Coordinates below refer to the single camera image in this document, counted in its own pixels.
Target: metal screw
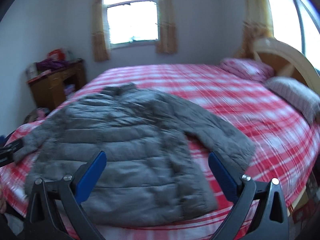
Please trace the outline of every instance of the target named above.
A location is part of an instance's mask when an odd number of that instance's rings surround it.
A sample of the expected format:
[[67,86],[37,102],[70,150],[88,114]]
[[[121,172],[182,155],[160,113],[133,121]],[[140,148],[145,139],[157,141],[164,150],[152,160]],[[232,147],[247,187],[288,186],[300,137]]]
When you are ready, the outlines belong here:
[[275,184],[275,185],[278,185],[278,184],[279,184],[279,179],[273,178],[271,181],[272,181],[272,183]]
[[35,183],[36,183],[37,185],[41,184],[41,183],[42,183],[42,179],[36,179]]
[[68,180],[72,180],[72,175],[67,174],[63,177],[63,180],[68,181]]
[[242,175],[241,177],[244,181],[249,181],[251,179],[251,177],[249,175]]

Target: yellow curtain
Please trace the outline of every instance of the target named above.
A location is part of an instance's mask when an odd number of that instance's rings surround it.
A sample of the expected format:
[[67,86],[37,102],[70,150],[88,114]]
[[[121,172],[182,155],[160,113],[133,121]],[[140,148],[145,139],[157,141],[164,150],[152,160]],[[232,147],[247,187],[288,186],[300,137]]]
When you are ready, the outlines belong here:
[[246,0],[243,42],[235,57],[252,57],[252,43],[258,38],[268,37],[273,37],[273,21],[269,0]]
[[157,5],[159,41],[156,43],[156,52],[167,54],[177,53],[177,27],[174,21],[172,0],[159,0]]
[[102,0],[92,0],[92,49],[96,62],[110,59],[109,26],[106,17]]

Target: checkered bedspread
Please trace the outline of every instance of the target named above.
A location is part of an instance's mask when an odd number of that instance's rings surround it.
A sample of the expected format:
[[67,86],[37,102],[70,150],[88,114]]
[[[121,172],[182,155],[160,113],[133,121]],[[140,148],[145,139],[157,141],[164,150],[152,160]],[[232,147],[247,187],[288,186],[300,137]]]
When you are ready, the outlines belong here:
[[[243,80],[216,66],[149,65],[111,69],[79,90],[58,109],[83,95],[97,93],[105,86],[128,82],[134,82],[140,88],[180,96],[232,123],[256,146],[256,155],[246,173],[259,181],[279,178],[288,206],[306,184],[320,149],[319,125],[309,127],[301,114],[261,84]],[[22,125],[9,142],[40,124],[41,121]],[[106,239],[200,240],[208,239],[217,230],[230,211],[231,203],[225,199],[208,167],[208,150],[194,138],[189,138],[189,148],[212,187],[219,210],[193,220],[153,228],[97,226]],[[18,165],[12,163],[0,168],[4,196],[22,215],[26,214],[28,204],[23,183],[36,156],[34,153]],[[252,205],[237,238],[244,236],[256,205],[257,202]],[[69,233],[75,236],[70,223],[67,220],[65,223]]]

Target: gray puffer jacket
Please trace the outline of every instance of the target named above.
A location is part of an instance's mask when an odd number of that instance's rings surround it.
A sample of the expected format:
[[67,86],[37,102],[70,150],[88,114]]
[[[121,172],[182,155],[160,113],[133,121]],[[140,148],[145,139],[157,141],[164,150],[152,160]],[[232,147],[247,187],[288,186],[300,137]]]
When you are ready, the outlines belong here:
[[60,180],[96,152],[107,166],[82,203],[95,224],[119,227],[163,225],[217,208],[213,192],[189,153],[186,135],[196,136],[239,172],[254,154],[252,141],[230,123],[176,96],[134,85],[106,87],[65,106],[23,138],[15,162],[40,154],[27,176]]

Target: bed frame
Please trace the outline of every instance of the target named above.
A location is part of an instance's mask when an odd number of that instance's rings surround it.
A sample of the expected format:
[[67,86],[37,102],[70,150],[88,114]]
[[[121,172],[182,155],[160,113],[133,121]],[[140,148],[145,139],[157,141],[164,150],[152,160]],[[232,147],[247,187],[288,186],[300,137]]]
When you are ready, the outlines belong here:
[[[307,60],[307,58],[290,45],[275,38],[258,39],[252,46],[254,59],[273,67],[276,76],[292,77],[308,86],[320,95],[319,72]],[[306,187],[303,188],[296,200],[288,207],[288,216],[292,214],[300,202]]]

